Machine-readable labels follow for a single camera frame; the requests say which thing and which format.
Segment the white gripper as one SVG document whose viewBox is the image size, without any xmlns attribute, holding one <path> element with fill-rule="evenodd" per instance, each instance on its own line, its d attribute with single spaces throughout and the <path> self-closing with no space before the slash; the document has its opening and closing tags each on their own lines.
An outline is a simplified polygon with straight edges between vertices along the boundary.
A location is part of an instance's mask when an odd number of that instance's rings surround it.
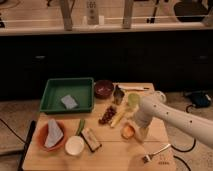
<svg viewBox="0 0 213 171">
<path fill-rule="evenodd" d="M 148 131 L 149 131 L 149 128 L 146 127 L 146 128 L 143 128 L 143 127 L 139 127 L 135 122 L 133 121 L 130 121 L 130 125 L 134 128 L 135 130 L 135 134 L 134 134 L 134 137 L 136 138 L 137 141 L 139 142 L 143 142 L 147 135 L 148 135 Z"/>
</svg>

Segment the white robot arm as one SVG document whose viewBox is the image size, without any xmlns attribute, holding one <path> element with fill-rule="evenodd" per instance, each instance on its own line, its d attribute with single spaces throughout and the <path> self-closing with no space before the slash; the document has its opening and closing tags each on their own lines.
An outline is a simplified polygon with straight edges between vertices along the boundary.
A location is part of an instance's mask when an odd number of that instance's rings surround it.
<svg viewBox="0 0 213 171">
<path fill-rule="evenodd" d="M 156 117 L 194 137 L 213 149 L 213 121 L 198 117 L 166 105 L 166 96 L 153 91 L 140 97 L 133 120 L 139 128 L 146 128 Z"/>
</svg>

